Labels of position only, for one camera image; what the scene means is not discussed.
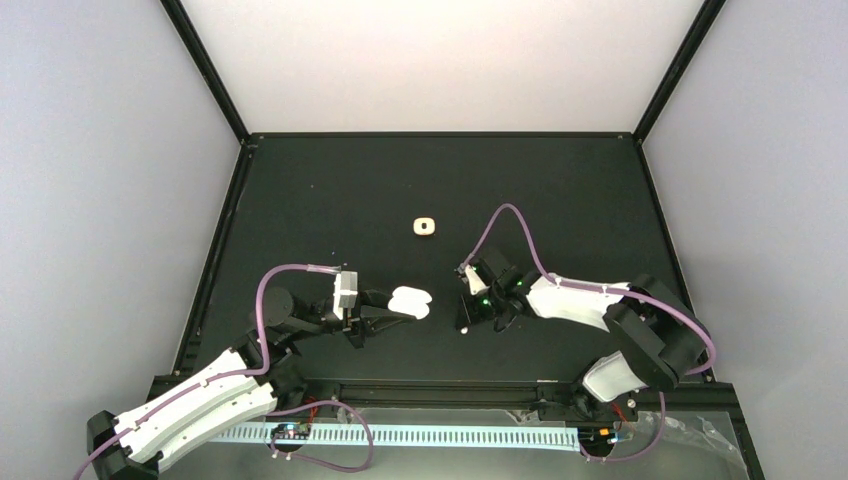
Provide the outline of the white oval case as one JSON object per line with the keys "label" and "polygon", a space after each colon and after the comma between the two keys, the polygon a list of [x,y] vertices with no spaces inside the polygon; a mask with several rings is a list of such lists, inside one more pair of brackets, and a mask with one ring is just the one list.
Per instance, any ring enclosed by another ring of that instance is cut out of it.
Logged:
{"label": "white oval case", "polygon": [[387,307],[392,312],[421,320],[429,315],[432,300],[432,296],[425,290],[399,286],[392,292]]}

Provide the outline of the white square charging case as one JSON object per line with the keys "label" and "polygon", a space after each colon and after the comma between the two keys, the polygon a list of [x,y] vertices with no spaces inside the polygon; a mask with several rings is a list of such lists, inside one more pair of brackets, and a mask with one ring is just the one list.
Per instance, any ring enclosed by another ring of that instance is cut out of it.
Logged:
{"label": "white square charging case", "polygon": [[413,221],[413,233],[416,236],[432,236],[436,231],[436,222],[431,217],[419,217]]}

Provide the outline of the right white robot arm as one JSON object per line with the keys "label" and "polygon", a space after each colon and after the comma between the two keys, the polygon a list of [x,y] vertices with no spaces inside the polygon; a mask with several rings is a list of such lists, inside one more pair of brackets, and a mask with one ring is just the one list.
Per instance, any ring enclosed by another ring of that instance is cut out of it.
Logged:
{"label": "right white robot arm", "polygon": [[654,277],[604,284],[538,270],[522,272],[499,251],[477,254],[457,269],[466,287],[455,328],[489,322],[497,333],[521,317],[580,324],[609,334],[614,350],[574,383],[566,406],[594,420],[624,394],[672,390],[714,348],[693,312]]}

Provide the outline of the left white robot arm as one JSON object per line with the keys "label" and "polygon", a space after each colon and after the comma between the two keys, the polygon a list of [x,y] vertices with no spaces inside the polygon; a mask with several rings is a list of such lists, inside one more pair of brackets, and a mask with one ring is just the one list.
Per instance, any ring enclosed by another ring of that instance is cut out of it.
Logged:
{"label": "left white robot arm", "polygon": [[400,286],[343,290],[309,303],[284,288],[262,300],[269,356],[251,330],[196,374],[147,403],[87,422],[88,467],[100,479],[156,479],[190,451],[233,426],[304,405],[307,384],[297,342],[342,334],[353,347],[389,328],[425,318],[432,297]]}

